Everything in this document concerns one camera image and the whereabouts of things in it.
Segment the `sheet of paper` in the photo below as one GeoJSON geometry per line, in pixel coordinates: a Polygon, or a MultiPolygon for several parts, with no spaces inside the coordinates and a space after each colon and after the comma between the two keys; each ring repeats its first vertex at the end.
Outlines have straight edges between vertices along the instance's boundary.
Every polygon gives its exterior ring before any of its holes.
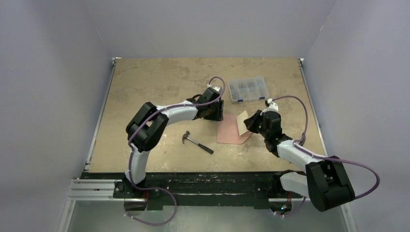
{"type": "Polygon", "coordinates": [[[239,136],[248,132],[248,130],[246,129],[246,125],[243,122],[245,119],[248,119],[248,118],[249,117],[248,117],[248,113],[246,112],[246,110],[242,112],[240,115],[236,116],[236,123],[238,125],[239,136]]]}
{"type": "Polygon", "coordinates": [[[223,114],[223,121],[218,122],[217,143],[219,144],[243,144],[251,135],[248,131],[239,135],[237,115],[223,114]]]}

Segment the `hammer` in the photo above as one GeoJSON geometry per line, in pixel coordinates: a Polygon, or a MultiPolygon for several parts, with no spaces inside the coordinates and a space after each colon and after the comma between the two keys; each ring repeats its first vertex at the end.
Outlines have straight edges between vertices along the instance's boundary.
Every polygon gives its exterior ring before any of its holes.
{"type": "Polygon", "coordinates": [[[183,143],[183,144],[185,143],[185,139],[188,139],[189,141],[191,141],[191,142],[193,142],[194,144],[198,145],[198,147],[200,147],[200,148],[202,148],[203,150],[207,151],[209,154],[213,154],[213,153],[214,153],[213,150],[211,150],[211,149],[209,149],[208,147],[206,147],[206,146],[200,144],[199,142],[197,142],[197,141],[195,141],[195,140],[189,138],[189,137],[188,137],[189,134],[190,134],[190,132],[187,131],[187,132],[182,136],[182,143],[183,143]]]}

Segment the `wooden board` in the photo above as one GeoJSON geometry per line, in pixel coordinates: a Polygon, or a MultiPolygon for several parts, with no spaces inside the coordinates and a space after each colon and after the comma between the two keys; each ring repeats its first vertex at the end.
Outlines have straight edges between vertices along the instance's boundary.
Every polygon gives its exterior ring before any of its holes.
{"type": "MultiPolygon", "coordinates": [[[[310,107],[308,94],[295,58],[123,58],[117,67],[109,90],[100,128],[92,154],[90,172],[123,172],[127,168],[130,149],[125,127],[145,102],[156,105],[180,103],[195,94],[202,94],[212,76],[226,82],[232,79],[264,76],[270,97],[295,95],[307,106],[309,124],[305,147],[323,154],[323,146],[310,107]]],[[[264,109],[263,101],[232,103],[227,89],[222,97],[224,112],[252,115],[264,109]]],[[[282,128],[288,136],[299,139],[305,114],[294,99],[277,101],[282,128]]],[[[200,171],[280,171],[297,168],[269,153],[261,135],[252,135],[242,145],[217,144],[217,122],[198,119],[168,126],[151,151],[147,172],[200,171]],[[215,152],[206,153],[185,142],[190,137],[215,152]]]]}

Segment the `metal frame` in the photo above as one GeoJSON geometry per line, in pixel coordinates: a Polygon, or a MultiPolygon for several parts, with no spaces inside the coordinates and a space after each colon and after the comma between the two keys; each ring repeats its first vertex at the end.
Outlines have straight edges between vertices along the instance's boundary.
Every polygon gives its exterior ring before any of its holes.
{"type": "MultiPolygon", "coordinates": [[[[315,107],[313,105],[312,98],[310,96],[309,87],[308,87],[308,84],[306,82],[305,73],[303,72],[303,58],[299,59],[298,63],[299,63],[300,73],[302,74],[303,81],[305,82],[306,92],[307,92],[307,96],[309,97],[310,106],[312,107],[313,116],[315,117],[316,126],[318,127],[319,136],[320,136],[320,139],[322,141],[324,155],[328,156],[327,151],[326,151],[326,146],[324,145],[324,141],[323,141],[322,131],[321,131],[321,128],[319,126],[318,118],[316,117],[315,107]]],[[[350,203],[343,204],[343,205],[340,206],[340,208],[342,209],[343,217],[345,219],[346,228],[347,228],[348,232],[357,232],[356,222],[354,221],[353,214],[351,213],[351,210],[350,210],[350,203]]]]}
{"type": "MultiPolygon", "coordinates": [[[[91,164],[91,159],[92,159],[92,153],[94,150],[94,145],[95,145],[95,140],[97,137],[97,133],[98,133],[98,129],[100,127],[100,123],[101,123],[101,118],[103,116],[103,112],[104,112],[104,108],[105,108],[105,104],[107,101],[107,97],[108,97],[108,93],[109,93],[109,89],[111,86],[111,82],[113,80],[113,76],[114,76],[114,71],[115,68],[117,66],[117,59],[119,58],[113,58],[113,68],[111,71],[111,76],[110,76],[110,80],[109,80],[109,85],[107,87],[106,93],[105,93],[105,97],[104,97],[104,101],[100,110],[100,115],[98,117],[97,120],[97,125],[95,127],[95,131],[94,131],[94,135],[91,141],[91,145],[88,151],[88,157],[87,157],[87,162],[85,164],[84,170],[88,171],[90,164],[91,164]]],[[[322,132],[321,132],[321,128],[319,126],[318,120],[317,120],[317,116],[316,116],[316,111],[312,102],[312,98],[310,96],[310,92],[309,92],[309,88],[306,82],[306,78],[305,78],[305,74],[303,72],[303,59],[298,59],[298,63],[299,63],[299,69],[300,72],[302,74],[303,77],[303,81],[305,83],[305,87],[306,87],[306,91],[307,91],[307,95],[309,97],[309,102],[310,105],[312,107],[312,111],[313,111],[313,115],[315,118],[315,122],[316,122],[316,126],[318,127],[318,132],[319,132],[319,136],[322,142],[322,146],[323,146],[323,150],[325,155],[327,156],[327,151],[326,151],[326,147],[323,141],[323,136],[322,136],[322,132]]],[[[70,185],[70,189],[68,192],[68,196],[67,196],[67,202],[65,204],[64,207],[64,211],[61,217],[61,221],[59,224],[59,228],[58,228],[58,232],[66,232],[68,231],[69,225],[70,225],[70,220],[72,218],[73,215],[73,210],[75,207],[75,203],[76,201],[124,201],[125,199],[115,199],[112,197],[112,193],[114,192],[114,182],[116,180],[84,180],[84,179],[76,179],[73,180],[71,185],[70,185]]],[[[134,202],[143,202],[144,199],[127,199],[127,201],[134,201],[134,202]]],[[[275,198],[275,199],[269,199],[269,202],[285,202],[287,201],[287,199],[281,199],[281,198],[275,198]]],[[[302,201],[302,198],[298,198],[298,199],[293,199],[293,201],[302,201]]],[[[354,221],[354,217],[351,213],[350,210],[350,205],[349,203],[346,203],[344,205],[341,206],[342,212],[343,212],[343,216],[346,222],[346,228],[348,230],[348,232],[357,232],[357,227],[354,221]]]]}
{"type": "Polygon", "coordinates": [[[90,145],[90,148],[88,150],[87,162],[86,162],[86,166],[85,166],[85,168],[87,170],[89,169],[89,165],[91,164],[91,158],[92,158],[92,152],[94,150],[95,139],[97,138],[98,129],[100,128],[100,124],[101,124],[101,118],[103,117],[105,104],[107,103],[108,93],[110,92],[111,82],[113,81],[114,71],[115,71],[115,68],[117,66],[117,59],[118,58],[113,58],[113,68],[111,70],[109,84],[107,86],[107,90],[105,91],[104,101],[103,101],[103,104],[101,106],[100,115],[98,116],[97,125],[95,126],[94,134],[93,134],[92,140],[91,140],[91,145],[90,145]]]}

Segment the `pink paper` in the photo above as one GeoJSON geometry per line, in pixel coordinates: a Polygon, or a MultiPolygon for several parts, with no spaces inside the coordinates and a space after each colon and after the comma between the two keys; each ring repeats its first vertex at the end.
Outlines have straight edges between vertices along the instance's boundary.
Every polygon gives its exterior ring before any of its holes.
{"type": "Polygon", "coordinates": [[[243,144],[252,132],[248,131],[239,136],[236,115],[223,114],[223,121],[218,122],[217,143],[219,144],[243,144]]]}

